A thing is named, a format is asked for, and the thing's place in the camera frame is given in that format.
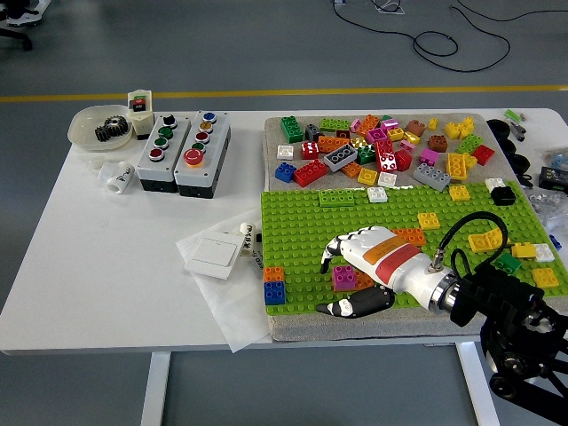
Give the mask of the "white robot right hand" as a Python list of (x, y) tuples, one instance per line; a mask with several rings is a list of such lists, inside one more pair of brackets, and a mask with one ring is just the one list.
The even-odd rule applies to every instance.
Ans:
[(441, 312), (447, 290), (457, 283), (451, 270), (431, 261), (419, 248), (382, 226), (369, 226), (331, 240), (322, 255), (320, 271), (327, 272), (334, 256), (342, 256), (367, 274), (375, 285), (330, 304), (317, 312), (354, 319), (392, 307), (397, 293), (410, 294), (430, 312)]

